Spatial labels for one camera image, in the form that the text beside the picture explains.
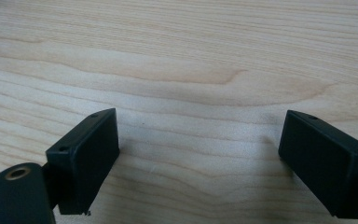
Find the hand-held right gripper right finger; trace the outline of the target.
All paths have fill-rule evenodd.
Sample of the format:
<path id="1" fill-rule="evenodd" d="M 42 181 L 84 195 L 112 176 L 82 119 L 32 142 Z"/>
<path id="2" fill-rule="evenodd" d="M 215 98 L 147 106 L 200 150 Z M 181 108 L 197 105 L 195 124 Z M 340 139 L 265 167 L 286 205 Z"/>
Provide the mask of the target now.
<path id="1" fill-rule="evenodd" d="M 338 218 L 358 219 L 358 140 L 322 119 L 289 110 L 279 156 Z"/>

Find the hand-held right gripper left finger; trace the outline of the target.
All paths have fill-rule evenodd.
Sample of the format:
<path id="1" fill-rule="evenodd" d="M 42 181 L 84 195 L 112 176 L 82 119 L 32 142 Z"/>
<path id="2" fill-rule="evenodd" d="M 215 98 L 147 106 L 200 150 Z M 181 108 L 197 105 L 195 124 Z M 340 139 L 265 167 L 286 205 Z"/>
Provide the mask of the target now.
<path id="1" fill-rule="evenodd" d="M 114 108 L 83 119 L 46 151 L 50 205 L 63 215 L 88 213 L 119 153 Z"/>

